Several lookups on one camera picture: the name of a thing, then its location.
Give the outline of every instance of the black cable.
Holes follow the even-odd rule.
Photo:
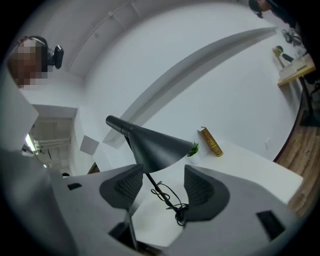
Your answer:
[[[158,185],[158,186],[159,186],[159,185],[163,185],[163,186],[167,187],[167,188],[175,195],[175,197],[176,197],[176,198],[179,200],[179,202],[180,202],[180,203],[178,203],[178,204],[176,204],[176,205],[170,206],[170,205],[167,204],[167,202],[166,202],[164,199],[162,199],[162,198],[159,196],[159,195],[161,195],[161,194],[158,193],[154,188],[152,188],[152,189],[151,189],[151,193],[154,194],[154,195],[157,195],[157,197],[158,197],[161,201],[164,201],[165,204],[166,204],[167,206],[169,206],[168,208],[166,208],[166,210],[174,210],[175,212],[180,212],[181,214],[183,214],[183,212],[188,209],[188,204],[187,204],[187,203],[181,203],[180,198],[177,196],[177,194],[176,194],[169,186],[163,184],[161,181],[158,182],[157,185]],[[168,195],[167,193],[164,193],[164,192],[162,192],[162,193],[164,194],[164,196],[165,196],[168,200],[170,200],[170,195]],[[177,213],[176,213],[176,214],[175,214],[176,223],[177,223],[179,226],[184,226],[184,223],[182,223],[181,220],[179,220],[179,219],[181,219],[181,218],[179,218],[178,215],[177,215]]]

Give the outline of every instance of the desk lamp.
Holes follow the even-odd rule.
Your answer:
[[[185,157],[191,151],[193,143],[142,128],[112,115],[109,115],[105,122],[125,136],[136,163],[143,165],[143,173],[146,174],[155,191],[161,195],[167,206],[175,211],[176,220],[179,223],[183,222],[184,212],[188,210],[188,207],[175,207],[159,188],[150,173],[167,168]]]

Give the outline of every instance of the white desk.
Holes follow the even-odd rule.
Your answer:
[[[224,153],[221,157],[208,154],[200,160],[199,164],[194,165],[255,182],[285,204],[289,202],[303,181],[301,176],[249,150],[228,142],[219,141],[218,143]],[[151,174],[155,182],[162,181],[171,187],[182,203],[189,202],[184,188],[185,164],[192,165],[187,157],[166,169]],[[174,205],[178,203],[166,187],[160,188],[171,196],[170,201]],[[132,217],[136,239],[156,247],[168,247],[183,228],[177,225],[175,212],[166,210],[165,202],[152,194],[149,188],[142,188],[142,193],[147,193],[147,196]]]

